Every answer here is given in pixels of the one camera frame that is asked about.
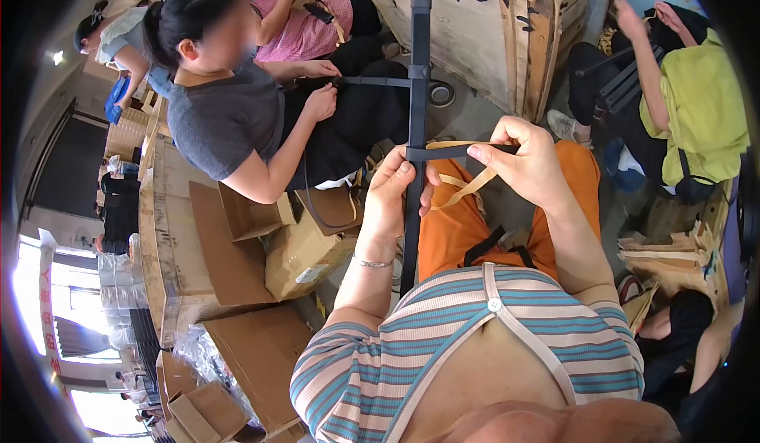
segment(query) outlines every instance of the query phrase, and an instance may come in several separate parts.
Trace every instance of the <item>black ponytail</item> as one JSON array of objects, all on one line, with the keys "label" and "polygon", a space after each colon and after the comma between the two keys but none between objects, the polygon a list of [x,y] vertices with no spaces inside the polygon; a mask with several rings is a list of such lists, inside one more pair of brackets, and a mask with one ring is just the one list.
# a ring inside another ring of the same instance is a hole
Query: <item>black ponytail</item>
[{"label": "black ponytail", "polygon": [[77,52],[82,50],[82,39],[88,38],[100,26],[105,18],[103,11],[106,10],[106,6],[108,6],[108,0],[97,1],[93,6],[93,12],[77,26],[77,30],[74,31],[74,48]]},{"label": "black ponytail", "polygon": [[238,0],[164,0],[151,4],[143,19],[148,56],[154,64],[176,72],[183,39],[203,40],[204,30],[217,23]]}]

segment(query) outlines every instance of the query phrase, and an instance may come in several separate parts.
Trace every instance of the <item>plastic bag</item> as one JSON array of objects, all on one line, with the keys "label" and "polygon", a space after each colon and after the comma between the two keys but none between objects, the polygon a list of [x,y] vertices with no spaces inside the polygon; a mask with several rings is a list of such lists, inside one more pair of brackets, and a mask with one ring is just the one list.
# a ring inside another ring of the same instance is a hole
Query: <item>plastic bag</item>
[{"label": "plastic bag", "polygon": [[191,324],[188,332],[177,333],[172,353],[177,358],[184,358],[198,373],[199,385],[220,381],[233,396],[238,406],[250,419],[249,425],[264,429],[261,420],[253,411],[251,403],[238,385],[237,379],[227,368],[217,345],[206,332],[203,324]]}]

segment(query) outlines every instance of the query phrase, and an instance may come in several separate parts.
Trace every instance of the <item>gray t-shirt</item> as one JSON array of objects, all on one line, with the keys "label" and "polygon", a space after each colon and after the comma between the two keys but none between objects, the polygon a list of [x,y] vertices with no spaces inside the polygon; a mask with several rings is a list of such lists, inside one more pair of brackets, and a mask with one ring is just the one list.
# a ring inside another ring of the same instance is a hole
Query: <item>gray t-shirt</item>
[{"label": "gray t-shirt", "polygon": [[266,163],[280,148],[285,94],[270,74],[248,61],[230,78],[190,88],[174,85],[168,121],[185,159],[222,181],[253,151]]}]

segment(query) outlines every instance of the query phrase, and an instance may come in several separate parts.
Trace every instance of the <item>shoe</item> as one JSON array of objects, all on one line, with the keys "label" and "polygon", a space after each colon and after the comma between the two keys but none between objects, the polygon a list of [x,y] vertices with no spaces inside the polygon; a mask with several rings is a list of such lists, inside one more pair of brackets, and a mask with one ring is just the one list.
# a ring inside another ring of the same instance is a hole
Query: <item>shoe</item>
[{"label": "shoe", "polygon": [[617,290],[620,305],[625,305],[636,296],[641,295],[641,285],[639,284],[638,279],[633,275],[623,278],[620,285],[617,286]]},{"label": "shoe", "polygon": [[575,141],[588,149],[593,149],[591,147],[591,140],[584,143],[575,140],[575,119],[570,118],[559,110],[552,109],[546,113],[546,121],[560,140]]}]

